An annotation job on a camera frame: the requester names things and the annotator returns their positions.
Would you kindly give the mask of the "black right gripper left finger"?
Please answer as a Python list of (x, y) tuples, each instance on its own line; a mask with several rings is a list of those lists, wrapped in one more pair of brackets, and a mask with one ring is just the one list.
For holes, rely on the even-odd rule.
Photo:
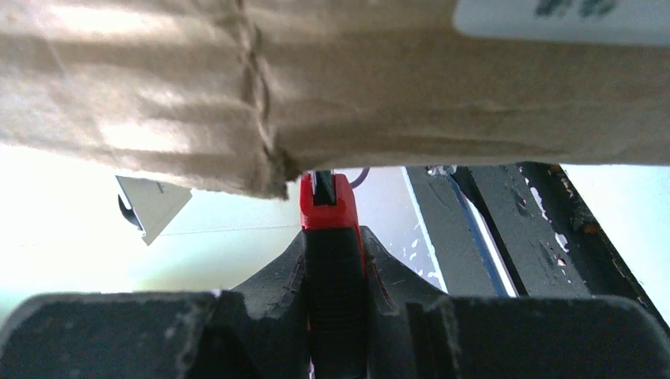
[(4, 378), (305, 378), (304, 236), (230, 291), (61, 293), (1, 330)]

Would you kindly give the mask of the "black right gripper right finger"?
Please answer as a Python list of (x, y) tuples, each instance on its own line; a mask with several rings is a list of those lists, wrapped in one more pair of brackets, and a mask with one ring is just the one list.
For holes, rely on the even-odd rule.
[(666, 378), (669, 339), (626, 298), (439, 290), (361, 230), (372, 378)]

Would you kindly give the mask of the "red black utility knife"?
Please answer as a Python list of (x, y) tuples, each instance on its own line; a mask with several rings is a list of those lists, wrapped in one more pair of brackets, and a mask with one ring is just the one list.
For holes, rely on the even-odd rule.
[(345, 175), (300, 183), (311, 360), (316, 378), (367, 374), (367, 289), (356, 201)]

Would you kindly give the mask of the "brown cardboard express box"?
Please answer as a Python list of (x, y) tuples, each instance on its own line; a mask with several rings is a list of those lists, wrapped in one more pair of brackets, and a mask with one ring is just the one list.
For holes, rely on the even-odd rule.
[(1, 142), (283, 197), (313, 169), (669, 162), (666, 1), (4, 1)]

